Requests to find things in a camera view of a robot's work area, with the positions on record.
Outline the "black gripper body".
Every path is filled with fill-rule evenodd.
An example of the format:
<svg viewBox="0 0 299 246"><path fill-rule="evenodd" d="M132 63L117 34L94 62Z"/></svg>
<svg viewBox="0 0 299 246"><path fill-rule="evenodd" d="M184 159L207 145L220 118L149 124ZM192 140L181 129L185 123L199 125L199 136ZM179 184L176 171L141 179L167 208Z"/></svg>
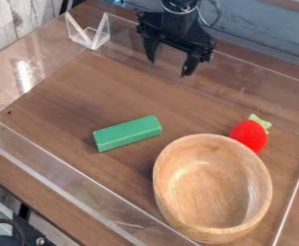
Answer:
<svg viewBox="0 0 299 246"><path fill-rule="evenodd" d="M197 21L195 12L173 14L167 12L139 12L136 32L141 37L157 38L185 53L199 52L200 62L208 62L216 48L216 40Z"/></svg>

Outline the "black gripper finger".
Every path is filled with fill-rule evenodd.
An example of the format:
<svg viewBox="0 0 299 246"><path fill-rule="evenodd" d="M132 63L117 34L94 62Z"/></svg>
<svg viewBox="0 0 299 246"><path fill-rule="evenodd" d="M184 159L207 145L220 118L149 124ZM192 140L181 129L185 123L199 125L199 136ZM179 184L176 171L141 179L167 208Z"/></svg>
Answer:
<svg viewBox="0 0 299 246"><path fill-rule="evenodd" d="M160 47L160 40L157 38L143 37L143 44L144 44L147 58L149 62L155 62L156 52Z"/></svg>
<svg viewBox="0 0 299 246"><path fill-rule="evenodd" d="M197 52L188 53L181 68L183 77L189 76L192 74L199 62L200 62L200 54Z"/></svg>

